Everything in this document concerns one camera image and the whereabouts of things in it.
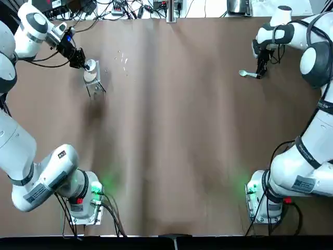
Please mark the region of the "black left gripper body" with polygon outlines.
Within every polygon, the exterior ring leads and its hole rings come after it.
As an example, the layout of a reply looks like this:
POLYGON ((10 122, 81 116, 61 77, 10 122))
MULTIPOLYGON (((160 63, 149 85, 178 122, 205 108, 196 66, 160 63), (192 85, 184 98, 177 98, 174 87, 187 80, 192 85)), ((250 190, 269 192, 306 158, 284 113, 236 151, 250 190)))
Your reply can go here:
POLYGON ((74 34, 75 28, 67 29, 57 45, 57 51, 67 60, 77 60, 79 58, 79 51, 73 39, 74 34))

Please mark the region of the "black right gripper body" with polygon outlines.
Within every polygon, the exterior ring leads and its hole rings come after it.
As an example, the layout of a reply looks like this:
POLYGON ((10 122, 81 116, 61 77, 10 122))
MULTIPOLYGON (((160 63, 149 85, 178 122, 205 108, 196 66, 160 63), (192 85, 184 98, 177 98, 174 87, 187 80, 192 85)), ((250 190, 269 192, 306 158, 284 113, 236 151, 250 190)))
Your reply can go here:
POLYGON ((255 59, 258 59, 260 56, 268 55, 268 58, 271 59, 271 57, 274 54, 274 49, 267 49, 267 48, 260 48, 259 43, 256 39, 252 40, 251 43, 252 53, 255 59))

